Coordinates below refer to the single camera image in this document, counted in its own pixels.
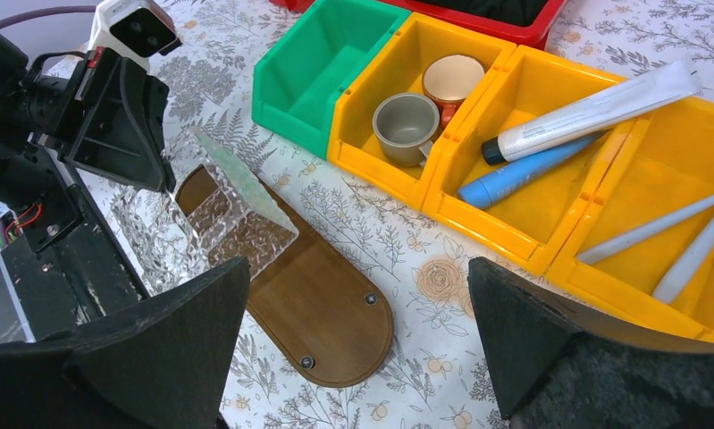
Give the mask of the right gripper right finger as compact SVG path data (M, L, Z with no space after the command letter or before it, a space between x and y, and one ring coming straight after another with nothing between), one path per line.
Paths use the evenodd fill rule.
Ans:
M475 321L514 428L714 428L714 343L647 329L468 264Z

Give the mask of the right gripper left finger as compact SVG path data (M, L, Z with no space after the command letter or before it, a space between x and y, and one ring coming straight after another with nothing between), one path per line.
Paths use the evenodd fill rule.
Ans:
M115 314L0 344L0 428L213 428L250 286L234 257Z

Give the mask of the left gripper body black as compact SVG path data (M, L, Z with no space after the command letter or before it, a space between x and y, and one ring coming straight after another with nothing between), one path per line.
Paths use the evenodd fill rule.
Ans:
M18 115L49 136L61 161L120 184L171 191L164 155L169 87L109 47L79 53L68 79L43 76L38 57L17 85Z

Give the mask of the clear textured glass holder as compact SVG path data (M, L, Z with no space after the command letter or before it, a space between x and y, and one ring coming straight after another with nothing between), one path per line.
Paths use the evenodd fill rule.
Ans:
M201 129L168 141L172 191L121 186L114 219L147 290L172 289L234 257L257 276L298 237L298 228L247 163Z

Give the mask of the grey cup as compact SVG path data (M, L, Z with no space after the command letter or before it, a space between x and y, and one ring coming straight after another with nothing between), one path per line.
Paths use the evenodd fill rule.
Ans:
M373 130L382 153L401 167L424 166L440 126L440 112L427 96L398 93L374 111Z

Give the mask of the orange cup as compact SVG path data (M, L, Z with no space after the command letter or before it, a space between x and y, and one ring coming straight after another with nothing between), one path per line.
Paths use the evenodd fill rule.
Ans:
M483 79L484 66L469 55L446 55L424 71L422 86L440 111L440 126L446 128L459 107Z

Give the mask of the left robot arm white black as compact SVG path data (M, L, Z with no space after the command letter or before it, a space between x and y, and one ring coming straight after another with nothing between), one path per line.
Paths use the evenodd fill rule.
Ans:
M155 192L173 190L164 158L169 89L111 47L78 52L71 77L42 72L0 34L0 202L41 252L82 221L57 163Z

